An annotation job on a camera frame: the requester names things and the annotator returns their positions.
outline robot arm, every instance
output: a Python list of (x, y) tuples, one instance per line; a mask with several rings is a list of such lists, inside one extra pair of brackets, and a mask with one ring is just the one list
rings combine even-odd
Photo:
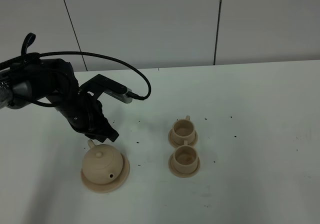
[[(80, 54), (106, 57), (121, 64), (123, 61), (112, 57), (88, 52), (50, 52), (25, 54), (33, 43), (35, 35), (30, 33), (22, 45), (21, 56), (0, 63), (0, 108), (7, 106), (20, 109), (30, 103), (43, 107), (55, 107), (78, 133), (90, 139), (104, 142), (107, 138), (114, 142), (119, 134), (109, 124), (102, 111), (98, 97), (104, 92), (124, 103), (132, 99), (145, 100), (151, 93), (148, 79), (134, 67), (126, 63), (146, 80), (149, 88), (145, 97), (132, 93), (126, 86), (98, 74), (79, 87), (73, 68), (62, 59), (40, 59), (44, 56)], [(39, 102), (46, 97), (50, 103)]]

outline table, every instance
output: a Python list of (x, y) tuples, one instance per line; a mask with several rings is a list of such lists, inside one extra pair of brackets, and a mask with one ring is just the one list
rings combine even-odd
[[(320, 222), (320, 61), (141, 71), (152, 86), (146, 101), (99, 98), (120, 134), (112, 145), (131, 167), (109, 194), (83, 186), (88, 139), (54, 108), (0, 110), (0, 223)], [(82, 84), (98, 73), (147, 93), (131, 70), (76, 77)], [(168, 132), (186, 115), (201, 168), (178, 178)]]

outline cup handle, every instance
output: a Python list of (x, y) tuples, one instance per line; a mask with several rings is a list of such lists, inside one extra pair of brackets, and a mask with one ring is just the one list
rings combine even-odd
[(88, 140), (88, 145), (89, 145), (90, 149), (91, 149), (91, 148), (94, 148), (94, 147), (96, 146), (96, 145), (94, 144), (94, 141), (91, 140), (91, 139)]

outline white table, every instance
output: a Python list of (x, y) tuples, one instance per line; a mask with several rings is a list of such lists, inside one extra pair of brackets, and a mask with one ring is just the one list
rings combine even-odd
[[(144, 69), (152, 93), (100, 100), (130, 161), (127, 181), (97, 194), (80, 179), (87, 138), (53, 108), (0, 110), (0, 223), (318, 224), (320, 61)], [(101, 73), (139, 95), (130, 70)], [(191, 116), (201, 169), (168, 168), (168, 132)]]

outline white wall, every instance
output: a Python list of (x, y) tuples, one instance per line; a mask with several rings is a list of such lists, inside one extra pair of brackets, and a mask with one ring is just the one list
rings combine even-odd
[(223, 0), (216, 64), (320, 59), (320, 0)]
[[(82, 51), (137, 68), (212, 65), (219, 0), (65, 0)], [(85, 57), (88, 70), (122, 69)]]
[[(28, 52), (79, 51), (63, 0), (0, 0), (0, 62), (20, 56), (26, 35), (36, 34)], [(56, 56), (85, 71), (81, 56)]]

